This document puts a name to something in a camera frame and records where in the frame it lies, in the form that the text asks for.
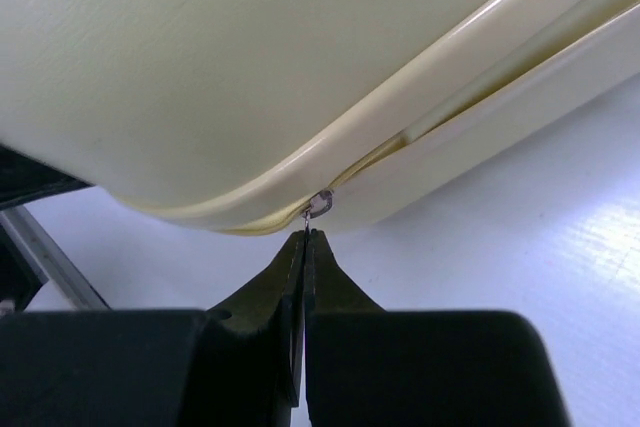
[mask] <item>textured plastic surface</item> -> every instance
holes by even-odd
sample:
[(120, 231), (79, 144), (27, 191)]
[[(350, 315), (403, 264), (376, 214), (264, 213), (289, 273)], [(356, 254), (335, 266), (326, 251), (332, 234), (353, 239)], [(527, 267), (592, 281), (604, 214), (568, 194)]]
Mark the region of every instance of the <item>textured plastic surface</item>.
[(638, 74), (638, 31), (640, 5), (362, 172), (318, 225), (378, 221)]
[(149, 213), (238, 227), (325, 188), (581, 0), (473, 12), (485, 1), (3, 0), (17, 80), (0, 140)]

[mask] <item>curved plastic edge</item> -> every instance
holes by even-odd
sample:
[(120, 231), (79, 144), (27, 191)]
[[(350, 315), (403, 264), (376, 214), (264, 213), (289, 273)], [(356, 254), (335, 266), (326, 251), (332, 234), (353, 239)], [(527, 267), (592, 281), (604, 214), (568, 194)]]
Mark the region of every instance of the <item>curved plastic edge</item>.
[(322, 190), (350, 165), (422, 117), (580, 0), (490, 0), (274, 168), (228, 194), (179, 208), (131, 207), (221, 230)]
[[(406, 146), (407, 142), (403, 135), (396, 135), (392, 137), (342, 172), (331, 182), (331, 184), (329, 184), (328, 190), (333, 192), (336, 188), (339, 188), (342, 184), (348, 182), (353, 176), (358, 175), (362, 170)], [(296, 217), (301, 216), (303, 212), (310, 207), (310, 200), (311, 199), (309, 197), (305, 197), (304, 199), (274, 212), (267, 217), (263, 217), (262, 219), (258, 219), (254, 222), (250, 222), (233, 229), (225, 229), (221, 232), (225, 234), (245, 236), (267, 235), (278, 232), (288, 227)]]
[(347, 182), (315, 227), (381, 220), (637, 75), (638, 32), (640, 5)]

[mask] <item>white surface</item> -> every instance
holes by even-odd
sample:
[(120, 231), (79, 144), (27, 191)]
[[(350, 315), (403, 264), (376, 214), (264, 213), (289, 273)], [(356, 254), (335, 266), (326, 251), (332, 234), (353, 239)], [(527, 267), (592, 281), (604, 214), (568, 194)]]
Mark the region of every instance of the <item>white surface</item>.
[(3, 143), (143, 206), (209, 200), (486, 1), (0, 0)]
[[(386, 221), (329, 240), (386, 308), (522, 313), (546, 342), (575, 425), (636, 427), (639, 133), (634, 79)], [(97, 189), (31, 210), (115, 307), (210, 306), (284, 240), (163, 224)], [(295, 427), (306, 425), (303, 409)]]
[(317, 225), (344, 231), (384, 219), (629, 79), (640, 72), (639, 30), (636, 5), (339, 186), (341, 208)]
[(585, 1), (0, 0), (0, 141), (159, 217), (266, 230), (595, 27), (566, 19)]

